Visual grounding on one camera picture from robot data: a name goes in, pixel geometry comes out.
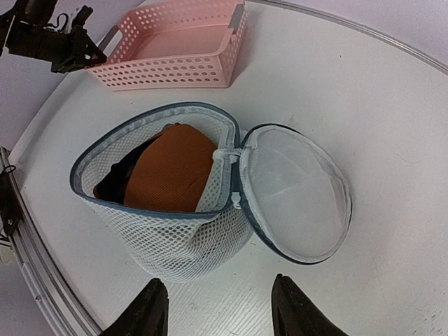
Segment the open lid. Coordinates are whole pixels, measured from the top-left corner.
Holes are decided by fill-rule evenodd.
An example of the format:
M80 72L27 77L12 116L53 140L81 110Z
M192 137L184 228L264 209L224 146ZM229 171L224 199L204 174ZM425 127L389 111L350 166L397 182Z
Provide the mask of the open lid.
M351 219L349 187L317 145L283 125L260 125L243 141L241 207L257 235L301 264L328 259Z

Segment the tabletop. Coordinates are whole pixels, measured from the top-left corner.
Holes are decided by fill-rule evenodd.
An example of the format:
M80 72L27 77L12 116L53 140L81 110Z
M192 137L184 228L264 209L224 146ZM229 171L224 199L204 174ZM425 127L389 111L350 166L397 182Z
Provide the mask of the tabletop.
M151 279L69 187L76 158L101 135L163 104L200 101L241 128L285 123L322 147L352 191L342 247L295 265L255 235L192 283L166 283L170 335L273 335L270 291L290 276L349 335L448 333L448 77L368 35L247 3L248 30L229 89L110 92L66 77L10 161L67 282L98 324L117 319Z

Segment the white mesh bag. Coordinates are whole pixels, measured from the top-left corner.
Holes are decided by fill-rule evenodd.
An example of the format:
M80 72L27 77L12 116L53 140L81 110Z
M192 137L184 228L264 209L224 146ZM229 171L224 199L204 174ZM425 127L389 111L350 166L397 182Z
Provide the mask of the white mesh bag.
M173 123L193 126L218 147L196 212L162 213L94 197L112 164ZM253 230L280 256L319 263L340 247L351 218L347 182L318 146L282 125L257 126L240 143L235 119L203 103L163 106L116 127L78 158L70 183L140 266L171 282L222 265Z

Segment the black fabric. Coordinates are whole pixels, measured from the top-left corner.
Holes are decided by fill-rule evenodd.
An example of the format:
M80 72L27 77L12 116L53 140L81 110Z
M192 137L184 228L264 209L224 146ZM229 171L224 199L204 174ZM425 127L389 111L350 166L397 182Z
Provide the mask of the black fabric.
M119 163L112 164L111 171L94 188L94 196L100 200L123 204L127 183L135 164L147 147L159 139L160 135L143 142L140 146L126 154Z

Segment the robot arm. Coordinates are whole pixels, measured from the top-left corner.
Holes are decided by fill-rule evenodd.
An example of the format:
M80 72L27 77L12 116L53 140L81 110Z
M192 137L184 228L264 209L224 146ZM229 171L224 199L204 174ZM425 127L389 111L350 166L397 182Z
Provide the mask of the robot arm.
M107 57L83 28L92 14L84 6L62 27L49 24L57 0L17 0L14 7L0 15L0 55L6 46L10 54L52 62L51 71L66 73L105 63Z

